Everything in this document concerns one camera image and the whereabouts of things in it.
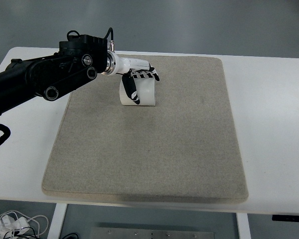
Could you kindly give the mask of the white and black hand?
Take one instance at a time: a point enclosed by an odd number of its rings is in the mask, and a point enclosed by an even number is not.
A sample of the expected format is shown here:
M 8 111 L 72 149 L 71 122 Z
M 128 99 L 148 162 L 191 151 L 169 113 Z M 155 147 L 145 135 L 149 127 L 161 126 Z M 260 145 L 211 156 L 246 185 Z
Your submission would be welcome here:
M 146 60 L 118 57 L 115 74 L 122 76 L 119 96 L 124 106 L 155 106 L 155 82 L 159 76 Z

